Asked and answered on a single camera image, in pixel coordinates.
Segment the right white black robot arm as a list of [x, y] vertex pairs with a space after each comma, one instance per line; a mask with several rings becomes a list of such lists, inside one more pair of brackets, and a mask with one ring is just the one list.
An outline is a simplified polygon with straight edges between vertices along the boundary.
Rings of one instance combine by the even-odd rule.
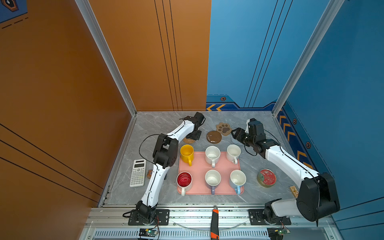
[[320, 174], [286, 152], [277, 139], [266, 137], [263, 124], [252, 118], [246, 129], [236, 128], [231, 135], [245, 147], [253, 148], [262, 158], [275, 164], [299, 188], [298, 197], [290, 200], [276, 199], [265, 204], [264, 220], [274, 225], [283, 217], [302, 216], [310, 222], [334, 214], [341, 209], [334, 178], [328, 173]]

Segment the glossy brown round coaster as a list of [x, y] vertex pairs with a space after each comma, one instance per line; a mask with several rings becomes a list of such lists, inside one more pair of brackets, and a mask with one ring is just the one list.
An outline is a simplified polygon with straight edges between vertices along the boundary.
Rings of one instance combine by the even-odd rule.
[[222, 134], [218, 131], [210, 131], [206, 135], [207, 141], [211, 144], [218, 144], [222, 140]]

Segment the cork paw print coaster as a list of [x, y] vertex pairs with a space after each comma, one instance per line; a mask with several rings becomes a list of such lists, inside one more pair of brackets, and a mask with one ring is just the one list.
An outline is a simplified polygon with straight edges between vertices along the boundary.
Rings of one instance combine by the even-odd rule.
[[233, 129], [228, 123], [219, 123], [216, 125], [216, 131], [221, 133], [223, 136], [228, 136]]

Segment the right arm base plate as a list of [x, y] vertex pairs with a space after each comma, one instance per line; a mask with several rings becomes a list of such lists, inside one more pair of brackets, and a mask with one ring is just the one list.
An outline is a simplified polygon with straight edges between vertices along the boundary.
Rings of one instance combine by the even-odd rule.
[[251, 225], [253, 226], [279, 225], [281, 223], [289, 226], [292, 224], [289, 217], [277, 217], [268, 209], [250, 209], [248, 213]]

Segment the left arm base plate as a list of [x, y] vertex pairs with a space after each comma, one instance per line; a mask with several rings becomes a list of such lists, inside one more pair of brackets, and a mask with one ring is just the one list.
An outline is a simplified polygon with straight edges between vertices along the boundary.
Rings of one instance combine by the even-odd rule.
[[129, 226], [167, 226], [170, 220], [169, 209], [156, 209], [155, 212], [141, 214], [138, 210], [133, 210], [130, 213], [128, 225]]

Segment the woven rattan round coaster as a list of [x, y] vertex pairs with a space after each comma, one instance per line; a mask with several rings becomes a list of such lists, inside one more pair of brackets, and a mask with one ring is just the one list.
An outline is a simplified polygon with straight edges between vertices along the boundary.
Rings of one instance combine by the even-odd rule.
[[196, 141], [193, 140], [193, 139], [184, 138], [184, 139], [183, 139], [183, 142], [186, 143], [186, 144], [189, 144], [189, 145], [190, 145], [190, 144], [195, 143]]

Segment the yellow mug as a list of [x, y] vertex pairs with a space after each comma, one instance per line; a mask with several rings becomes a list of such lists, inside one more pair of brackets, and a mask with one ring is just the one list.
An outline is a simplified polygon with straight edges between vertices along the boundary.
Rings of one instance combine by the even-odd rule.
[[194, 160], [194, 148], [191, 145], [184, 145], [181, 147], [180, 153], [181, 160], [191, 167]]

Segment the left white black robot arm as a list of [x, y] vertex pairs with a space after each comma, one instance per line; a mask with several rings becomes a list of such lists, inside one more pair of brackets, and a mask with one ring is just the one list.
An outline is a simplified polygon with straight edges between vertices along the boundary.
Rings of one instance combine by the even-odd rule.
[[174, 165], [178, 157], [179, 141], [184, 138], [199, 140], [202, 131], [199, 127], [204, 124], [205, 117], [202, 113], [182, 118], [183, 122], [167, 134], [157, 134], [157, 141], [153, 152], [153, 173], [142, 199], [137, 202], [133, 211], [137, 219], [149, 225], [156, 220], [156, 208], [159, 194], [165, 176]]

